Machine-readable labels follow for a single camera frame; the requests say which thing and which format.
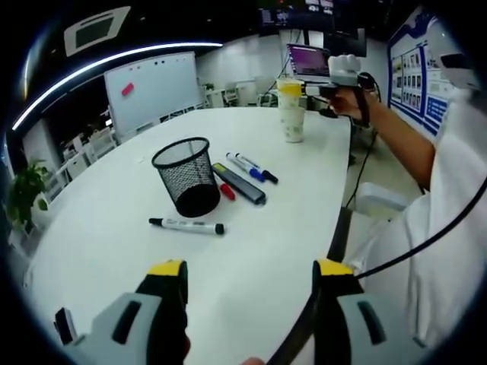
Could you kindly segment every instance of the floor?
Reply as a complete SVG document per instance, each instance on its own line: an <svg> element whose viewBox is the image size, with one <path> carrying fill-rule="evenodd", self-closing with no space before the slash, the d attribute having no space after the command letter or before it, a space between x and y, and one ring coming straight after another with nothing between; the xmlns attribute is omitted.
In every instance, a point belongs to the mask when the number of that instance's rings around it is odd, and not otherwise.
<svg viewBox="0 0 487 365"><path fill-rule="evenodd" d="M356 161L354 165L349 167L345 192L343 194L343 206L346 205L350 196L352 196L361 165L370 143L371 134L367 131L359 133L358 137L352 142L352 154L356 157ZM375 141L360 179L360 183L365 182L374 183L393 192L402 194L409 202L412 202L422 194L415 180L408 174L406 169L394 157L390 149L379 137ZM349 207L354 208L354 201L351 202ZM398 212L377 206L372 207L368 214L380 218L390 218L394 217Z"/></svg>
<svg viewBox="0 0 487 365"><path fill-rule="evenodd" d="M13 246L8 247L7 262L11 266L12 278L21 287L26 287L30 283L31 278L27 274L27 271L29 269L30 259L34 257L39 246L40 237L41 232L34 230L28 239L23 239L21 247L27 257L20 254Z"/></svg>

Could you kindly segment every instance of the bulletin board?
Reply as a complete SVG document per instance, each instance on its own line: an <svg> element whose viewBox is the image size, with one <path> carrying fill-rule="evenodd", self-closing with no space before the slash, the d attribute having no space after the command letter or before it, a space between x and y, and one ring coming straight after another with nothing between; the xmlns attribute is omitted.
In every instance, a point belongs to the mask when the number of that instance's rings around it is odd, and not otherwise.
<svg viewBox="0 0 487 365"><path fill-rule="evenodd" d="M453 85L431 57L426 30L432 15L416 9L389 41L388 105L419 130L435 140L447 109Z"/></svg>
<svg viewBox="0 0 487 365"><path fill-rule="evenodd" d="M105 72L104 78L119 137L202 102L194 52L133 62Z"/></svg>

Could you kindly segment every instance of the white shirt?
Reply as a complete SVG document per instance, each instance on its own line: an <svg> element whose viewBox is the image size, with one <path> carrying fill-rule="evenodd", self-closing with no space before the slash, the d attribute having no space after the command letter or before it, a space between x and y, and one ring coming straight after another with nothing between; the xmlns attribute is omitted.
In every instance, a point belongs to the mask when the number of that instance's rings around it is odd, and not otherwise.
<svg viewBox="0 0 487 365"><path fill-rule="evenodd" d="M431 192L364 245L360 272L425 242L471 201L487 176L487 96L455 90L436 144ZM487 195L451 232L362 286L393 302L428 345L445 339L472 300L487 263Z"/></svg>

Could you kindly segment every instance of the monitor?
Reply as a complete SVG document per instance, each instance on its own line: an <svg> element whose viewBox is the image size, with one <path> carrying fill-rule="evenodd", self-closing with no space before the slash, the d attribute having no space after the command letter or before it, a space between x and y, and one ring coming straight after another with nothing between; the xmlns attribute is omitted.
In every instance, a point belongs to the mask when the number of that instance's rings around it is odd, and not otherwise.
<svg viewBox="0 0 487 365"><path fill-rule="evenodd" d="M288 44L288 51L295 75L329 76L329 54L325 49Z"/></svg>
<svg viewBox="0 0 487 365"><path fill-rule="evenodd" d="M328 49L331 56L356 55L367 56L367 39L365 29L335 31L323 33L323 48Z"/></svg>
<svg viewBox="0 0 487 365"><path fill-rule="evenodd" d="M263 27L332 31L331 0L259 0Z"/></svg>
<svg viewBox="0 0 487 365"><path fill-rule="evenodd" d="M86 27L82 27L76 32L76 47L79 48L94 42L95 40L106 37L108 32L110 32L112 23L113 17L109 17Z"/></svg>

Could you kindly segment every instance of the white table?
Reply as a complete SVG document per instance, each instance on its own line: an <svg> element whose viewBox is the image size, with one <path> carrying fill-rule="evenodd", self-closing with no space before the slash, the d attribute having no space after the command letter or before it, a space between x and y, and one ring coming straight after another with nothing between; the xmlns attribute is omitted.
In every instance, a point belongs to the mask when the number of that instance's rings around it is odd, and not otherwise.
<svg viewBox="0 0 487 365"><path fill-rule="evenodd" d="M53 202L57 215L33 260L31 294L46 323L65 306L78 333L88 332L94 316L134 291L151 265L182 258L192 342L185 363L268 360L310 295L313 260L326 257L345 187L349 123L307 112L304 133L303 143L284 142L273 108L204 109L99 160ZM265 206L222 196L200 218L224 223L224 236L148 224L179 218L151 158L189 136L209 139L212 162L232 168L224 156L239 151L279 178L277 186L255 182L268 195Z"/></svg>

